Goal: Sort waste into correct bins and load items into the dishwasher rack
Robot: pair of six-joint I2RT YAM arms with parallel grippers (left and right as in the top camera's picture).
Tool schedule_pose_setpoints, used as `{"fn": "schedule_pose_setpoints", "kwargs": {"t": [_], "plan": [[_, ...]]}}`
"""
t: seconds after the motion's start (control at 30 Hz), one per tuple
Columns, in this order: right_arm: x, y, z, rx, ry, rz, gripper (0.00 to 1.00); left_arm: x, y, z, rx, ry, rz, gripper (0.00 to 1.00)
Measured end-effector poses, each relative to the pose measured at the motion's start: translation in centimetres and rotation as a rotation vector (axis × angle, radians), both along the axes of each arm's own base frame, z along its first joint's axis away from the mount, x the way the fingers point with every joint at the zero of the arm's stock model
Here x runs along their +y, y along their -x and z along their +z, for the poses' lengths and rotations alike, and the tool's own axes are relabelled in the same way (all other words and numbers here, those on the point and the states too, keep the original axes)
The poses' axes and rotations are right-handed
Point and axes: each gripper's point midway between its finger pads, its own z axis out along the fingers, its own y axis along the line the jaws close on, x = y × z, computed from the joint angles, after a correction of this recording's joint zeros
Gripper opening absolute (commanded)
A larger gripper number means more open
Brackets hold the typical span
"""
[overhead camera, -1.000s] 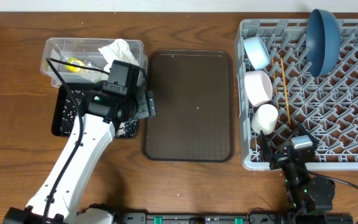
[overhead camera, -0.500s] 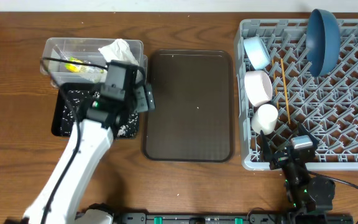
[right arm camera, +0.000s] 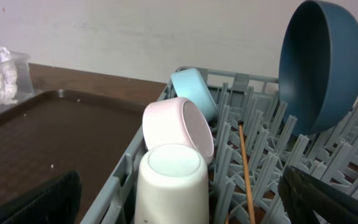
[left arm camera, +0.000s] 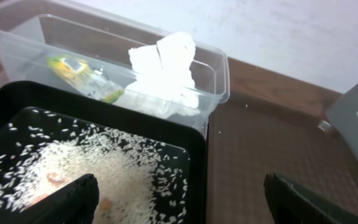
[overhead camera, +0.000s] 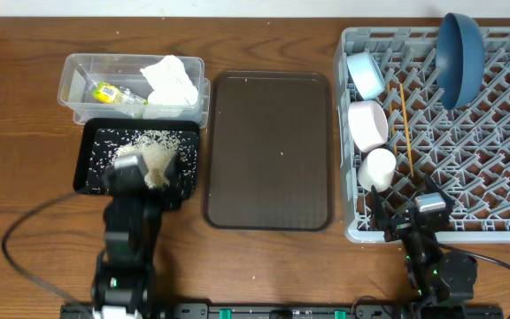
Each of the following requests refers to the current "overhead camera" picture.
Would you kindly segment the white napkin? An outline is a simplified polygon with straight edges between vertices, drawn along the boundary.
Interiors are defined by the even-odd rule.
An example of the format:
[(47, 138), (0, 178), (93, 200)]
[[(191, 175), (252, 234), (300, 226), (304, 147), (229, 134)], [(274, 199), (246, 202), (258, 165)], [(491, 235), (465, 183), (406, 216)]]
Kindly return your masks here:
[(187, 75), (183, 62), (176, 56), (165, 56), (140, 72), (152, 87), (147, 97), (150, 105), (193, 106), (198, 101), (198, 89)]

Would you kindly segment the dark blue plate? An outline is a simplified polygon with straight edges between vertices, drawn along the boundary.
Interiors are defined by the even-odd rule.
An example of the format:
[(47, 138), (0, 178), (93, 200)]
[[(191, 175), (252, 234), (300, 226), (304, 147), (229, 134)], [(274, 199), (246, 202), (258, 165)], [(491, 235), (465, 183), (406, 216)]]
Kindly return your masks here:
[(446, 110), (472, 102), (480, 92), (484, 72), (483, 36), (474, 19), (447, 13), (438, 30), (437, 85), (444, 90), (441, 102)]

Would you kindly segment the white cup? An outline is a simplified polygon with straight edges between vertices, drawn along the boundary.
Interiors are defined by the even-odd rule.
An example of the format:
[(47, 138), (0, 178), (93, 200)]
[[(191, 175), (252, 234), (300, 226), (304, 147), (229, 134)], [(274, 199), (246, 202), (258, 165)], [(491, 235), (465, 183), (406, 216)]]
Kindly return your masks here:
[(387, 149), (376, 148), (362, 161), (357, 180), (366, 191), (371, 191), (373, 187), (378, 192), (386, 191), (391, 186), (395, 170), (395, 155)]

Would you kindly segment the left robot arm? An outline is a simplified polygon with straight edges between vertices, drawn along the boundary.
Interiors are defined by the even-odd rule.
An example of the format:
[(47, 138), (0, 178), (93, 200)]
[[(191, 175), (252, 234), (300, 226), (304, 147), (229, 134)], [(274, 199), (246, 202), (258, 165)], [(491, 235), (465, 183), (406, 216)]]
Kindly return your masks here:
[(112, 202), (104, 210), (105, 249), (97, 256), (92, 287), (93, 318), (160, 318), (166, 306), (156, 293), (154, 250), (162, 214), (186, 198), (182, 165), (174, 155), (160, 171), (168, 183), (150, 188), (143, 155), (120, 156), (104, 171)]

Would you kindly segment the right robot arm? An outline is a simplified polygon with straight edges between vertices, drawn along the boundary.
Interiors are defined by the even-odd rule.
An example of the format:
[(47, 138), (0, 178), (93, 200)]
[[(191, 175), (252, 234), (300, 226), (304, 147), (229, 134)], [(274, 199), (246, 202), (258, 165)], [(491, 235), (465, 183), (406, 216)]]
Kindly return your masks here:
[(442, 251), (436, 233), (449, 225), (455, 201), (429, 176), (424, 177), (424, 190), (404, 212), (389, 215), (372, 187), (374, 225), (385, 241), (400, 241), (406, 250), (407, 274), (419, 292), (409, 315), (463, 318), (465, 302), (474, 298), (477, 262), (465, 253)]

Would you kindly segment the light blue bowl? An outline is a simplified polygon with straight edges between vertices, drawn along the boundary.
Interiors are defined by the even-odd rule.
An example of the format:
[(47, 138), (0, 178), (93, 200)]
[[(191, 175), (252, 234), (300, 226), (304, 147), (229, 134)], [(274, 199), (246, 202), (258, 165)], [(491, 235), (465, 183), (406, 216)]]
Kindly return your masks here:
[(373, 100), (384, 92), (382, 72), (368, 52), (352, 54), (347, 58), (349, 75), (364, 100)]

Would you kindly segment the white shallow bowl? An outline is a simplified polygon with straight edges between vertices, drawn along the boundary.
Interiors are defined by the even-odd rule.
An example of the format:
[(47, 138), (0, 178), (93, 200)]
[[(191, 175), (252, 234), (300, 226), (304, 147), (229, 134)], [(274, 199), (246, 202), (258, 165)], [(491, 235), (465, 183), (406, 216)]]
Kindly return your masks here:
[(351, 102), (348, 121), (353, 142), (362, 152), (371, 152), (387, 142), (388, 121), (376, 101)]

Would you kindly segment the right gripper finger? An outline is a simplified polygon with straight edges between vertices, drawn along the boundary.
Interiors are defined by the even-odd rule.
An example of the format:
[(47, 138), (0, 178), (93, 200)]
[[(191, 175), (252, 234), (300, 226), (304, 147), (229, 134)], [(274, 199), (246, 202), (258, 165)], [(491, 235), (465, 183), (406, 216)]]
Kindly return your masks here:
[(386, 230), (388, 227), (388, 215), (386, 214), (383, 201), (374, 185), (371, 186), (371, 193), (373, 194), (373, 207), (372, 213), (374, 216), (375, 228), (377, 230)]
[(425, 174), (424, 180), (424, 194), (438, 194), (447, 206), (454, 206), (455, 199), (451, 198), (443, 189), (430, 177), (429, 174)]

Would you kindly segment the yellow green snack wrapper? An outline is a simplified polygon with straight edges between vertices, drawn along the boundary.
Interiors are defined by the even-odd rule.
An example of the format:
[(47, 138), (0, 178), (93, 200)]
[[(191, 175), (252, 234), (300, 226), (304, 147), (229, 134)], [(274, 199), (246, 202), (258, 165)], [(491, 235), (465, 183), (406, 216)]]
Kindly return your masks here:
[(92, 96), (98, 102), (112, 105), (147, 105), (148, 101), (134, 94), (125, 87), (114, 86), (108, 82), (100, 82), (93, 90)]

